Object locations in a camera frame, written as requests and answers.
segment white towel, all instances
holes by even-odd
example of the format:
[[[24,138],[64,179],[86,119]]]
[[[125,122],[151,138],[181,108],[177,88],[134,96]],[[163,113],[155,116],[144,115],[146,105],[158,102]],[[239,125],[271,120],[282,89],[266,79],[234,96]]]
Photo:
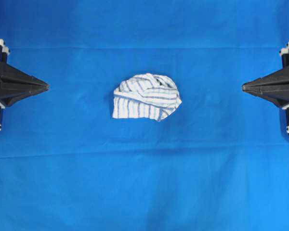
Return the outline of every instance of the white towel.
[[[114,91],[113,118],[150,118],[161,121],[182,103],[175,83],[167,76],[136,75]]]

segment striped towel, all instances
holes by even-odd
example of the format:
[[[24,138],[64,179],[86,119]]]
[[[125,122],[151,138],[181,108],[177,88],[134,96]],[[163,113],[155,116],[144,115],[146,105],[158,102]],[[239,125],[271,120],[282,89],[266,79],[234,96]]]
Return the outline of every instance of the striped towel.
[[[136,75],[114,91],[113,118],[149,118],[161,121],[182,103],[175,83],[167,76]]]

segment blue surface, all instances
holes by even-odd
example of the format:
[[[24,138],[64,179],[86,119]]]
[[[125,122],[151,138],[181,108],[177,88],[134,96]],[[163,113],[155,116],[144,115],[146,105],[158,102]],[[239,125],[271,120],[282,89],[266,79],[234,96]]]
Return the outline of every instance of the blue surface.
[[[241,92],[281,67],[289,0],[5,0],[0,38],[51,84],[5,112],[0,231],[289,231],[289,139]],[[146,72],[180,108],[112,119],[112,91]]]

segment cloth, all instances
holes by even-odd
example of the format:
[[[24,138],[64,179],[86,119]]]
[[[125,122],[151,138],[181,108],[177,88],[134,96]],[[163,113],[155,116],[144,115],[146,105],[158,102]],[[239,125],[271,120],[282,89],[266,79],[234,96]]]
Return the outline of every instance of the cloth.
[[[161,121],[182,103],[175,83],[167,76],[136,75],[114,91],[113,118],[149,118]]]
[[[0,231],[289,231],[285,119],[241,88],[282,67],[289,0],[0,0],[0,38],[51,86],[4,111]],[[147,72],[179,109],[113,119]]]

